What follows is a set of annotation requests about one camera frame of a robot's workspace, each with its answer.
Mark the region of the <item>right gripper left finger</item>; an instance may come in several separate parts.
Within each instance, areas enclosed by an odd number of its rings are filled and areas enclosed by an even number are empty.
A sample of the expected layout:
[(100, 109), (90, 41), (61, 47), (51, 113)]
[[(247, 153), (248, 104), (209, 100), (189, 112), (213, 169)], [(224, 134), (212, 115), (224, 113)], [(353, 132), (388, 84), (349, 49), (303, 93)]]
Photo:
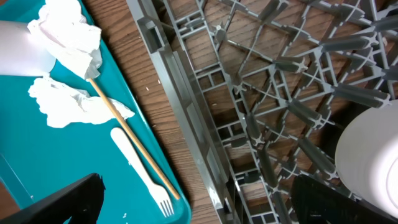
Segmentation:
[(92, 173), (1, 220), (1, 224), (96, 224), (104, 202), (102, 177)]

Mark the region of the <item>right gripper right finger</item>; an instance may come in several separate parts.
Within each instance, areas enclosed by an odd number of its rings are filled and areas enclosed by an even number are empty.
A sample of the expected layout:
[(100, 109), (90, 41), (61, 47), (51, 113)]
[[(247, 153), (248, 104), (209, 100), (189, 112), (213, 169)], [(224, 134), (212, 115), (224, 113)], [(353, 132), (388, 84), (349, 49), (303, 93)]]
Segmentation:
[(294, 179), (290, 199), (300, 224), (397, 224), (397, 218), (351, 200), (306, 175)]

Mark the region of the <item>white bowl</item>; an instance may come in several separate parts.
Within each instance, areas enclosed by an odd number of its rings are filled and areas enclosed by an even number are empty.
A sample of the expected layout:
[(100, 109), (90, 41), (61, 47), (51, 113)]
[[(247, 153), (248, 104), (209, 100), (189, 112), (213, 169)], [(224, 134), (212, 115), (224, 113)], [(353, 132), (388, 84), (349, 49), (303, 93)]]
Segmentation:
[(397, 100), (350, 122), (338, 140), (335, 164), (352, 193), (397, 217)]

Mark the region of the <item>white plastic fork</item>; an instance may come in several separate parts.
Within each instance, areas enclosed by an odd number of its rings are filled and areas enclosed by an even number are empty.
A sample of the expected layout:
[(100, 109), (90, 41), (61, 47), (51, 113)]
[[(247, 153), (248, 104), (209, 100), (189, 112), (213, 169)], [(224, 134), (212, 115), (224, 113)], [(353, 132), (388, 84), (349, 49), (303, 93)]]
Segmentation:
[(145, 183), (150, 195), (155, 200), (164, 217), (172, 216), (174, 214), (174, 209), (169, 194), (163, 186), (157, 185), (152, 181), (126, 133), (121, 128), (113, 128), (110, 135), (129, 164)]

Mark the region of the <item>torn white tissue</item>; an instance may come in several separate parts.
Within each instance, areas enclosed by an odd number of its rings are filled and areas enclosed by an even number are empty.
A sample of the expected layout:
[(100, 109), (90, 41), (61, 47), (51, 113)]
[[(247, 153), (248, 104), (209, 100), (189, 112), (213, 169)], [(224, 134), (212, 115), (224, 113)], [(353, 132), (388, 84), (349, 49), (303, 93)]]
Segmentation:
[(70, 123), (103, 124), (115, 118), (100, 97), (50, 77), (36, 78), (28, 93), (36, 99), (40, 112), (47, 115), (47, 125), (52, 128), (64, 128)]

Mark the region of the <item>white paper cup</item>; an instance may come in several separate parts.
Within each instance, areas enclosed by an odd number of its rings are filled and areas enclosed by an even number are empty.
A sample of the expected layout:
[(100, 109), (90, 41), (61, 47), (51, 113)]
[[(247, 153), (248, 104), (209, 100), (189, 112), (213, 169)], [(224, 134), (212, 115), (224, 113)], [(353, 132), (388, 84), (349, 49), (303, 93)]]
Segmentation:
[(55, 62), (26, 23), (1, 21), (1, 75), (42, 77), (52, 71)]

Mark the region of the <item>white napkin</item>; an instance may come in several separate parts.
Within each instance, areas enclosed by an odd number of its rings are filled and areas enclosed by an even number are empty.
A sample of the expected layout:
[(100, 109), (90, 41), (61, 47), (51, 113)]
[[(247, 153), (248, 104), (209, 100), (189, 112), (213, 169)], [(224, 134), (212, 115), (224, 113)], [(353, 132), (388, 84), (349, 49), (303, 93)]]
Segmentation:
[(46, 0), (30, 33), (64, 67), (84, 80), (100, 75), (101, 29), (87, 23), (77, 0)]

